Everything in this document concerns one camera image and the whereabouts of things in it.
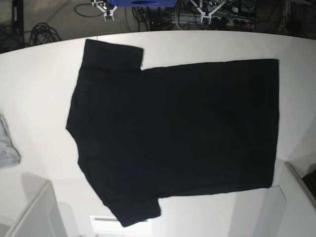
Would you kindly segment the black T-shirt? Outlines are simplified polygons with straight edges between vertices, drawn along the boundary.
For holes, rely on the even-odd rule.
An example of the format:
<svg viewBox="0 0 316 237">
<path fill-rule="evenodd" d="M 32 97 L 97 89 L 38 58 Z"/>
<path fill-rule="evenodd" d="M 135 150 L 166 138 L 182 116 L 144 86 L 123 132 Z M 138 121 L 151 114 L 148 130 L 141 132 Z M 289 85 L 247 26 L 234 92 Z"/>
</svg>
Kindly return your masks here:
<svg viewBox="0 0 316 237">
<path fill-rule="evenodd" d="M 142 48 L 86 40 L 66 129 L 122 226 L 160 198 L 269 188 L 279 128 L 277 59 L 141 70 Z"/>
</svg>

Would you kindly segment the blue plastic box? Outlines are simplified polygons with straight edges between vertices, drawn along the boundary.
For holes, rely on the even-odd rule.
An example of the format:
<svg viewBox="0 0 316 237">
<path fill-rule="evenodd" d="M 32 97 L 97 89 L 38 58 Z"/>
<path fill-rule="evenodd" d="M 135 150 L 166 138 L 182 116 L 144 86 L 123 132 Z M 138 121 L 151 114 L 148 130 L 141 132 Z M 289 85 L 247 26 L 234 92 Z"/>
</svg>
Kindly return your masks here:
<svg viewBox="0 0 316 237">
<path fill-rule="evenodd" d="M 174 7 L 178 0 L 114 0 L 113 3 L 118 7 L 128 6 L 160 6 Z"/>
</svg>

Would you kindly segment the white base housing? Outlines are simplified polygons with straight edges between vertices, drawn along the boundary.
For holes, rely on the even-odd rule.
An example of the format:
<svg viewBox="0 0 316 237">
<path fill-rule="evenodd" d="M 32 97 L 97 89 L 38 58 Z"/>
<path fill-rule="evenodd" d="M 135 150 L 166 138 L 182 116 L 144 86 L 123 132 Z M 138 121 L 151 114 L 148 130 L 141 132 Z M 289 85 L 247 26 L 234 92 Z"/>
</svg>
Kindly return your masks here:
<svg viewBox="0 0 316 237">
<path fill-rule="evenodd" d="M 291 163 L 286 163 L 284 190 L 289 220 L 288 230 L 293 237 L 316 235 L 316 199 Z"/>
<path fill-rule="evenodd" d="M 66 237 L 52 183 L 47 181 L 8 230 L 7 237 Z"/>
</svg>

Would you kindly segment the grey cloth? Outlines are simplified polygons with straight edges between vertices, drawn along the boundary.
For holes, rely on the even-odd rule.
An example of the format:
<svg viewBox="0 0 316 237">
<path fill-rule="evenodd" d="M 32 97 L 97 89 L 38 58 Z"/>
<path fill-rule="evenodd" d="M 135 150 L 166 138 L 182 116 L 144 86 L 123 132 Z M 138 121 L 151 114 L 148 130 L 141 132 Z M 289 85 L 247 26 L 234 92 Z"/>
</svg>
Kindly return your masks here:
<svg viewBox="0 0 316 237">
<path fill-rule="evenodd" d="M 6 120 L 0 115 L 0 167 L 13 167 L 20 162 L 21 156 L 12 143 Z"/>
</svg>

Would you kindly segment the black keyboard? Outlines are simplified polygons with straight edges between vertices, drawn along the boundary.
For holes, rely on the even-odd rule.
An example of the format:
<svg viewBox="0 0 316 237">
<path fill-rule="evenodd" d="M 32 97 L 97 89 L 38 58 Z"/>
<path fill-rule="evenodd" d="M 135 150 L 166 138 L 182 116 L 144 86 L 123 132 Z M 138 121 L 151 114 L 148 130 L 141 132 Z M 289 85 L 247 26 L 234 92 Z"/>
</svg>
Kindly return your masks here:
<svg viewBox="0 0 316 237">
<path fill-rule="evenodd" d="M 311 192 L 311 194 L 314 197 L 316 197 L 316 170 L 314 170 L 313 172 L 305 175 L 303 177 L 303 181 L 306 184 L 306 186 L 308 187 L 308 189 Z"/>
</svg>

